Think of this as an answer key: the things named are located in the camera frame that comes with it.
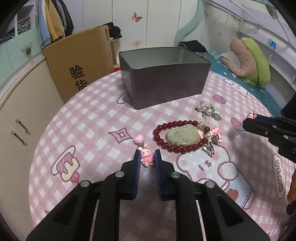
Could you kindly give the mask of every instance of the red bead bracelet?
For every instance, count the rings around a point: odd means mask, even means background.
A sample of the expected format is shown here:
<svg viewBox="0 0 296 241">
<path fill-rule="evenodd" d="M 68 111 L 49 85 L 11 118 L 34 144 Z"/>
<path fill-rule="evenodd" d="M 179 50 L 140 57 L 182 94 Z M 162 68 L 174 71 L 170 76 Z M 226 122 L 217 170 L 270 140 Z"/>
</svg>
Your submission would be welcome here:
<svg viewBox="0 0 296 241">
<path fill-rule="evenodd" d="M 191 124 L 193 126 L 198 125 L 198 121 L 173 121 L 169 123 L 163 123 L 162 125 L 158 125 L 156 129 L 153 131 L 154 134 L 154 140 L 156 141 L 157 145 L 161 146 L 163 149 L 168 150 L 169 152 L 175 152 L 175 153 L 187 153 L 191 151 L 196 151 L 198 148 L 203 147 L 203 145 L 208 143 L 207 138 L 202 138 L 197 144 L 190 145 L 190 146 L 175 146 L 175 145 L 170 145 L 168 142 L 165 142 L 164 139 L 160 138 L 160 132 L 162 130 L 166 129 L 171 129 L 172 127 L 177 127 L 177 126 L 184 126 L 187 124 Z M 208 126 L 204 127 L 204 132 L 207 133 L 210 131 L 210 128 Z"/>
</svg>

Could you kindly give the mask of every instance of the human hand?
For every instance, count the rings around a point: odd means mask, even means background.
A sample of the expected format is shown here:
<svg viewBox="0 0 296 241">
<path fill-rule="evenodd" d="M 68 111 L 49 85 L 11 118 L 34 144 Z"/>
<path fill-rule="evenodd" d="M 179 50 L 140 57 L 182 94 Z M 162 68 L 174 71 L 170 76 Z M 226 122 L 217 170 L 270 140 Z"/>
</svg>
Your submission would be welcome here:
<svg viewBox="0 0 296 241">
<path fill-rule="evenodd" d="M 288 203 L 291 204 L 293 201 L 296 200 L 296 170 L 292 175 L 292 182 L 290 185 L 290 190 L 287 195 Z"/>
</svg>

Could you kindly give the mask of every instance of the table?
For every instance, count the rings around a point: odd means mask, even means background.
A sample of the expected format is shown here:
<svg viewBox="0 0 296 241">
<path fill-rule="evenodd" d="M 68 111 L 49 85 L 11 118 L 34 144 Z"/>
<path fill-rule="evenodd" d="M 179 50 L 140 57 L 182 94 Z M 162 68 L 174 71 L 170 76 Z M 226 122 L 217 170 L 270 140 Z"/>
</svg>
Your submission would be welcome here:
<svg viewBox="0 0 296 241">
<path fill-rule="evenodd" d="M 212 103 L 222 120 L 203 120 L 194 110 L 201 100 Z M 266 138 L 243 130 L 241 123 L 251 110 L 270 115 L 243 87 L 212 72 L 202 94 L 142 110 L 129 104 L 120 71 L 97 80 L 61 108 L 40 138 L 29 177 L 34 225 L 80 181 L 104 180 L 132 160 L 138 134 L 155 150 L 159 146 L 152 131 L 157 125 L 197 120 L 222 129 L 213 157 L 202 150 L 176 154 L 161 149 L 163 159 L 192 181 L 215 181 L 276 240 L 288 219 L 286 195 L 294 167 Z M 137 199 L 121 201 L 120 240 L 175 240 L 175 225 L 174 201 L 161 202 L 154 166 L 141 165 Z"/>
</svg>

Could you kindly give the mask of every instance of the metal box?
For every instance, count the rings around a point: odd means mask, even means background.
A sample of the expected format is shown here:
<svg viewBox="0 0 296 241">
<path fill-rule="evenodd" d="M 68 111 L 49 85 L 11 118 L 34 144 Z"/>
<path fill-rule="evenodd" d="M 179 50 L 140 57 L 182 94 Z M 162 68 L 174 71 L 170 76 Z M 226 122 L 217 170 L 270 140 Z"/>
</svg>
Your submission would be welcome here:
<svg viewBox="0 0 296 241">
<path fill-rule="evenodd" d="M 211 63 L 180 47 L 119 53 L 123 86 L 136 110 L 201 94 Z"/>
</svg>

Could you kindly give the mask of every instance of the pink pillow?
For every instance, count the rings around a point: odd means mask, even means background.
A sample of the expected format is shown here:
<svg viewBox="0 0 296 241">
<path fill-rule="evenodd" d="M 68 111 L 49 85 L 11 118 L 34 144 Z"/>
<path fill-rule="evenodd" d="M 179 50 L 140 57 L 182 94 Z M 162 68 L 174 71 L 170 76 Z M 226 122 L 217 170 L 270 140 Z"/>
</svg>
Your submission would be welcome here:
<svg viewBox="0 0 296 241">
<path fill-rule="evenodd" d="M 230 49 L 239 55 L 239 60 L 242 64 L 238 67 L 228 59 L 222 57 L 221 61 L 237 76 L 250 77 L 257 71 L 256 61 L 247 49 L 244 43 L 240 39 L 233 39 L 230 45 Z"/>
</svg>

